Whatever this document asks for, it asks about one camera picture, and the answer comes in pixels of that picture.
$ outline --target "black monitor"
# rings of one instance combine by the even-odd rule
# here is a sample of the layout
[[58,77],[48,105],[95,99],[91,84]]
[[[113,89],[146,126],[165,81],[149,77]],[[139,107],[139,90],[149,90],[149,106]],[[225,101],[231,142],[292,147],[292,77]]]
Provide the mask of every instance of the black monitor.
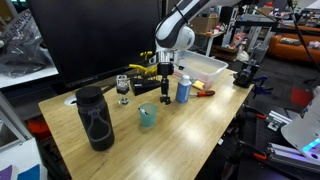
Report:
[[159,0],[28,0],[66,87],[122,73],[155,50]]

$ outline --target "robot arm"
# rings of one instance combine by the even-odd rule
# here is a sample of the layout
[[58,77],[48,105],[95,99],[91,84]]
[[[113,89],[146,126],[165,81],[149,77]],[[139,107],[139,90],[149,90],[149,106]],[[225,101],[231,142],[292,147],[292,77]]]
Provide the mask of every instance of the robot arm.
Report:
[[202,10],[210,6],[230,6],[241,0],[182,0],[165,18],[156,29],[156,57],[158,74],[161,79],[160,102],[170,104],[168,75],[173,74],[173,65],[170,58],[174,50],[189,49],[195,39],[194,32],[187,24]]

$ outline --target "black tumbler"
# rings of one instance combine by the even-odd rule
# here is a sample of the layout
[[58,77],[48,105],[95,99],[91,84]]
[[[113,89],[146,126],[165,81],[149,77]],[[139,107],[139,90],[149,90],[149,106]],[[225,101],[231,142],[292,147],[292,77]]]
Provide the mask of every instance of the black tumbler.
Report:
[[92,148],[108,149],[114,142],[109,109],[99,87],[88,86],[76,92],[77,107]]

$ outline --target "blue cup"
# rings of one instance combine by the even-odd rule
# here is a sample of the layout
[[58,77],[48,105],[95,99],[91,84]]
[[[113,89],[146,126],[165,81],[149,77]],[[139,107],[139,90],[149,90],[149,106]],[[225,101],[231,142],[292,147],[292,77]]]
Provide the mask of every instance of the blue cup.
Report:
[[151,127],[154,125],[157,110],[157,106],[151,103],[145,103],[139,107],[142,126]]

